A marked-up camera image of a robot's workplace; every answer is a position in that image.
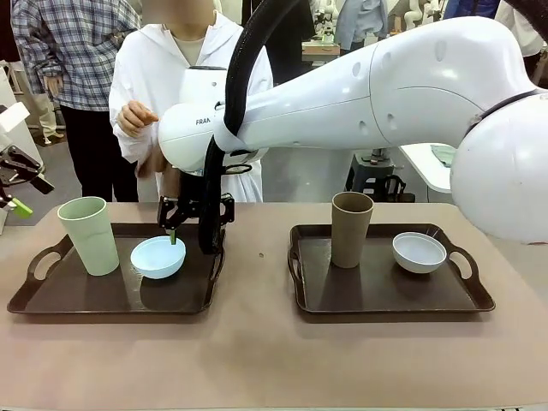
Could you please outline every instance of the cup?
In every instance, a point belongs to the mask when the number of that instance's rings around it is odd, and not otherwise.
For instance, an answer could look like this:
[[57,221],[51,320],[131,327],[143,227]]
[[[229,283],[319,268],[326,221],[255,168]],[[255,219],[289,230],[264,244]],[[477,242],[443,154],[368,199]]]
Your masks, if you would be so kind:
[[89,274],[105,276],[120,265],[106,201],[99,197],[72,200],[59,208],[57,216]]
[[332,201],[331,261],[341,268],[360,264],[374,202],[362,193],[340,193]]

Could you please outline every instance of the white table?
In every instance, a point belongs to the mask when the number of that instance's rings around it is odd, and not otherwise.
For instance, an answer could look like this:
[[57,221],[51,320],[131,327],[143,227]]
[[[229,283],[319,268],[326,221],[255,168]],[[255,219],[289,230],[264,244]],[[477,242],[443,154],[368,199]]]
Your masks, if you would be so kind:
[[417,170],[426,185],[434,191],[451,193],[451,169],[445,167],[432,152],[432,144],[413,144],[401,146],[400,150]]

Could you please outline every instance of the tray handle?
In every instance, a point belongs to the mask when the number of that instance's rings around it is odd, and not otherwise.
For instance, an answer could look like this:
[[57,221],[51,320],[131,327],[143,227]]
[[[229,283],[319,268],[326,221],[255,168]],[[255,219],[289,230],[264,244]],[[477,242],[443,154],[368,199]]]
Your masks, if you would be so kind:
[[299,261],[298,253],[294,249],[290,249],[288,252],[288,266],[295,285],[301,283],[301,262]]
[[64,237],[58,244],[56,244],[53,247],[48,247],[44,251],[42,251],[40,254],[38,254],[36,257],[34,257],[33,261],[31,261],[31,264],[28,266],[27,269],[27,279],[31,281],[44,281],[44,280],[38,280],[36,278],[36,269],[38,268],[39,264],[42,262],[43,259],[45,259],[48,255],[57,253],[59,254],[60,260],[55,262],[51,267],[48,269],[46,278],[50,275],[51,270],[59,264],[61,259],[63,259],[67,253],[72,248],[73,244],[70,240],[69,236],[67,235]]
[[470,276],[470,278],[464,278],[461,276],[462,281],[464,281],[465,283],[468,283],[468,282],[478,283],[480,281],[480,269],[478,267],[478,263],[476,263],[476,260],[474,259],[474,257],[472,257],[472,255],[470,255],[468,251],[466,251],[464,248],[460,248],[451,244],[450,247],[447,247],[447,252],[449,257],[453,253],[460,254],[470,264],[470,268],[472,269],[472,276]]
[[215,263],[213,264],[213,270],[211,271],[210,281],[216,282],[223,270],[224,266],[224,247],[221,248],[221,252],[215,256]]

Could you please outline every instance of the brown tray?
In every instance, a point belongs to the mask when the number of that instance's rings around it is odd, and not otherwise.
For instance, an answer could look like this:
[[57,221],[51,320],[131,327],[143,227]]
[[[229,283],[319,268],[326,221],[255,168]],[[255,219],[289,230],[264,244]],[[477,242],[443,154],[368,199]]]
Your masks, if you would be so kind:
[[[32,261],[27,280],[9,302],[8,310],[21,314],[197,314],[211,305],[224,251],[204,255],[198,244],[198,225],[183,224],[177,231],[187,246],[187,257],[181,270],[164,280],[144,278],[130,262],[138,244],[165,235],[164,230],[156,224],[125,223],[112,224],[112,229],[120,255],[116,271],[104,277],[88,275],[66,236]],[[45,279],[37,279],[39,263],[52,253],[61,259],[49,268]]]
[[[404,232],[430,235],[444,245],[448,256],[461,254],[472,276],[463,278],[449,257],[429,275],[404,270],[392,254],[392,240]],[[361,263],[350,270],[331,264],[330,225],[297,226],[291,230],[289,270],[297,305],[309,314],[470,314],[495,308],[475,260],[432,224],[371,225]]]

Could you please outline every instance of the white bowl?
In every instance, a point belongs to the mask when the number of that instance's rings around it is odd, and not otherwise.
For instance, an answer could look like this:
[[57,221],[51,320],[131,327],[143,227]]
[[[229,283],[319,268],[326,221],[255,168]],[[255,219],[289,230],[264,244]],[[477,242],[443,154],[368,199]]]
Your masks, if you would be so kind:
[[447,259],[447,250],[438,241],[420,233],[403,233],[392,242],[397,264],[415,274],[430,274]]
[[131,264],[143,277],[159,280],[178,272],[187,256],[185,243],[171,245],[168,235],[143,241],[131,253]]

